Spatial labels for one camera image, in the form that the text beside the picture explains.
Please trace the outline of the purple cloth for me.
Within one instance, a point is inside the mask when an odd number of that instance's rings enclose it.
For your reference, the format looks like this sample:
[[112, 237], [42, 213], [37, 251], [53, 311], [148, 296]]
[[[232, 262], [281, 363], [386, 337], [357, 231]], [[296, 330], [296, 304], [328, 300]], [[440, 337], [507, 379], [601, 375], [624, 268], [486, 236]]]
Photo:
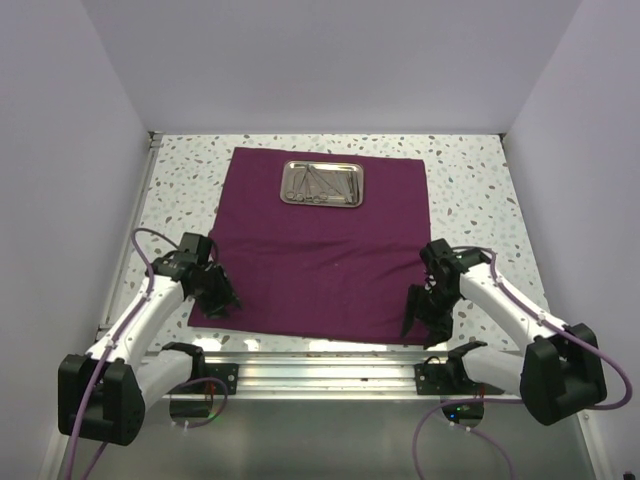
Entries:
[[211, 237], [241, 305], [225, 318], [199, 309], [193, 328], [421, 345], [428, 332], [402, 322], [408, 289], [424, 280], [430, 239], [425, 165], [358, 157], [364, 195], [355, 208], [281, 200], [283, 150], [234, 151]]

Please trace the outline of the steel instrument tray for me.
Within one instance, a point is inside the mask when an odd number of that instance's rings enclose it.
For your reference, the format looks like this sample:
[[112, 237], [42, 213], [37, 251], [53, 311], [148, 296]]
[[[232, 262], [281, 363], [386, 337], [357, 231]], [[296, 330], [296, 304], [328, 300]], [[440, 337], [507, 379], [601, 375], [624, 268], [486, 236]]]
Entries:
[[[308, 167], [310, 169], [311, 192], [313, 195], [312, 202], [294, 203], [285, 199], [285, 191], [291, 186], [292, 175]], [[346, 204], [340, 196], [331, 196], [328, 193], [327, 185], [320, 176], [321, 169], [330, 170], [350, 170], [357, 176], [359, 200], [356, 204]], [[283, 168], [280, 199], [290, 205], [302, 205], [302, 206], [320, 206], [320, 207], [332, 207], [332, 208], [358, 208], [364, 200], [364, 168], [357, 163], [348, 162], [318, 162], [318, 161], [302, 161], [292, 160], [285, 164]]]

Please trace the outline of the surgical scissors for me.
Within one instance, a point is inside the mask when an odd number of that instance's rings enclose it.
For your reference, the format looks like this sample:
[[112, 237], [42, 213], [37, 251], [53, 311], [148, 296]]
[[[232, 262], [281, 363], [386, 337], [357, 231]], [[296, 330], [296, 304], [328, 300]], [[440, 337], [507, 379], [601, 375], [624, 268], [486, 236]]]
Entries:
[[291, 186], [285, 191], [285, 199], [294, 203], [312, 202], [310, 177], [311, 174], [308, 167], [296, 171], [292, 175]]

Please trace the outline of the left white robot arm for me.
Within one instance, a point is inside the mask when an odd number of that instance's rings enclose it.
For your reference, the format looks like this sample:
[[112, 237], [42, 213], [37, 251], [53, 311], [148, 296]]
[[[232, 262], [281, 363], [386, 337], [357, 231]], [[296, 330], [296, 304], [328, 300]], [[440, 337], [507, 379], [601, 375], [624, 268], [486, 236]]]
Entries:
[[170, 391], [193, 393], [208, 379], [203, 350], [170, 342], [143, 361], [160, 327], [186, 300], [208, 317], [224, 317], [240, 300], [217, 262], [193, 253], [158, 258], [119, 320], [83, 355], [58, 369], [58, 429], [72, 438], [132, 443], [145, 414]]

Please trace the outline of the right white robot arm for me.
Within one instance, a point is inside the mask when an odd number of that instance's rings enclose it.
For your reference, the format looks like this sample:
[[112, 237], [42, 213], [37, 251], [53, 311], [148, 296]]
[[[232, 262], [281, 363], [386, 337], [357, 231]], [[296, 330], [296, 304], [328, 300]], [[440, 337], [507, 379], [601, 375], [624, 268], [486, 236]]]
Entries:
[[451, 389], [464, 393], [488, 384], [518, 396], [543, 425], [606, 399], [594, 332], [584, 324], [570, 326], [528, 299], [498, 272], [492, 251], [450, 247], [437, 240], [421, 250], [420, 258], [426, 279], [408, 289], [403, 335], [420, 323], [426, 329], [426, 348], [449, 341], [454, 308], [466, 300], [487, 314], [519, 349], [511, 355], [476, 340], [451, 350], [445, 363]]

